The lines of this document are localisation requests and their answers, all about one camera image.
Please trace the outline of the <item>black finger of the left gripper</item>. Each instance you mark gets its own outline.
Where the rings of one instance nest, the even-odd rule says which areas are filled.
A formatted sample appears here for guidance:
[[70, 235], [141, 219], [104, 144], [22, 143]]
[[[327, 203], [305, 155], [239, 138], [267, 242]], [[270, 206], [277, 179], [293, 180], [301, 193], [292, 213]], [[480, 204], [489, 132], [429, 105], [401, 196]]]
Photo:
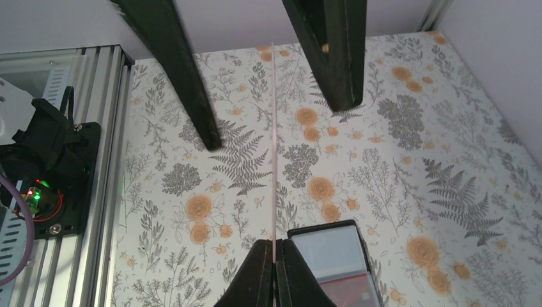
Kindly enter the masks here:
[[207, 88], [175, 1], [113, 0], [112, 5], [163, 68], [205, 148], [222, 148]]
[[361, 105], [367, 2], [283, 0], [283, 6], [330, 109]]

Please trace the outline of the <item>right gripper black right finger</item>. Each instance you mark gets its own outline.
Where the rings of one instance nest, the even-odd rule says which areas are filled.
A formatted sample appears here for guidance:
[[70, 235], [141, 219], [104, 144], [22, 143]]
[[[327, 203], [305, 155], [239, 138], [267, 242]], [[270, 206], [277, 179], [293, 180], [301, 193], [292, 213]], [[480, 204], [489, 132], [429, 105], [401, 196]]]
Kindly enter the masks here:
[[281, 307], [335, 307], [292, 240], [275, 246], [275, 298]]

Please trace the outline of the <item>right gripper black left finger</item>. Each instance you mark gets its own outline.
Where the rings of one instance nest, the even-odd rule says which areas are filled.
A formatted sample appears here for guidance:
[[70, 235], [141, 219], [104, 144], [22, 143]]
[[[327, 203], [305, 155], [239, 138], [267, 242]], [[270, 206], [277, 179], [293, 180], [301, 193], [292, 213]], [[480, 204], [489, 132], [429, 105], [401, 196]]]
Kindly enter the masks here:
[[269, 307], [273, 305], [272, 254], [270, 240], [256, 240], [215, 307]]

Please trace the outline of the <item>black card holder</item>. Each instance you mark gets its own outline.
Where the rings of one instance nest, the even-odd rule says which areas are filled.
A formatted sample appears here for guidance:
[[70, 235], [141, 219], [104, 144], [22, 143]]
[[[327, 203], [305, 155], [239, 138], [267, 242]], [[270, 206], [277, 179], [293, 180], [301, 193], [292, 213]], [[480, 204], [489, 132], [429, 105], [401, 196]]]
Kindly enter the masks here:
[[304, 226], [287, 232], [334, 306], [383, 306], [367, 244], [353, 219]]

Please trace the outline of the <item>red credit card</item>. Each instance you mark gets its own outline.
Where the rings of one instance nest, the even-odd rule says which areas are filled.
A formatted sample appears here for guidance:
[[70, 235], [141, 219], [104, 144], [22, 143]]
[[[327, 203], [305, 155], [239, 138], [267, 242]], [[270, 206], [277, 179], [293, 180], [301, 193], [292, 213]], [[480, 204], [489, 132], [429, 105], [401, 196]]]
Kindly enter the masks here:
[[276, 263], [277, 254], [277, 106], [276, 106], [276, 76], [275, 76], [275, 46], [271, 44], [271, 76], [272, 76], [272, 263]]

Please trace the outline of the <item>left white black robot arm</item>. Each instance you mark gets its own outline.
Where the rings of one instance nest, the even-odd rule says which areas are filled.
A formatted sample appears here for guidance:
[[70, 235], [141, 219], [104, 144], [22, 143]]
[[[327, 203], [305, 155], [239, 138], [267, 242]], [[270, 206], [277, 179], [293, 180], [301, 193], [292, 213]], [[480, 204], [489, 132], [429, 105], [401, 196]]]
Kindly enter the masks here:
[[[335, 113], [362, 104], [366, 1], [285, 1], [284, 8], [328, 107]], [[205, 148], [222, 138], [207, 89], [174, 1], [115, 1], [132, 31], [164, 69]], [[71, 187], [93, 171], [84, 158], [91, 138], [75, 126], [74, 89], [66, 87], [60, 107], [43, 98], [28, 111], [8, 111], [12, 142], [1, 146], [1, 167], [12, 180], [44, 180]]]

